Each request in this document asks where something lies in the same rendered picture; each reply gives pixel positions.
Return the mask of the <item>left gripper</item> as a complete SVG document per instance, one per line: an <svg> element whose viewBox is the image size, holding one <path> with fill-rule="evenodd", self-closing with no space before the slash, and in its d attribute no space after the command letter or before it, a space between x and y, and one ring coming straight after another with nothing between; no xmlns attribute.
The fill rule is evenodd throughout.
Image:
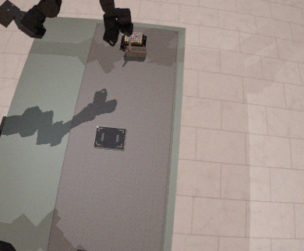
<svg viewBox="0 0 304 251"><path fill-rule="evenodd" d="M105 32L104 32L103 40L106 41L106 42L108 42L112 47L114 47L115 44L116 44L116 42L118 41L118 37L110 37L110 31L109 31L109 29L115 28L116 25L114 27L112 27L112 28L108 28L106 26L104 26L104 27L105 27ZM107 40L109 40L109 41L107 41ZM112 43L114 42L114 44L112 44L110 41Z"/></svg>

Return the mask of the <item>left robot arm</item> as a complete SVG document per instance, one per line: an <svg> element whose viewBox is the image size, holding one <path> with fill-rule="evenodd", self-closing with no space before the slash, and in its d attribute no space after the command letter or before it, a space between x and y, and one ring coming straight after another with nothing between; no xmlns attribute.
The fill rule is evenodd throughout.
<svg viewBox="0 0 304 251"><path fill-rule="evenodd" d="M118 37L117 30L130 37L133 33L133 23L131 20L130 9L115 8L114 0L99 0L102 10L105 12L104 25L109 29L110 37ZM40 4L39 4L40 3ZM20 23L35 34L41 28L45 18L54 18L60 12L62 0L41 0L37 5L34 5L26 15L21 19ZM114 12L112 12L114 11ZM43 14L42 14L43 13ZM117 19L116 19L117 18Z"/></svg>

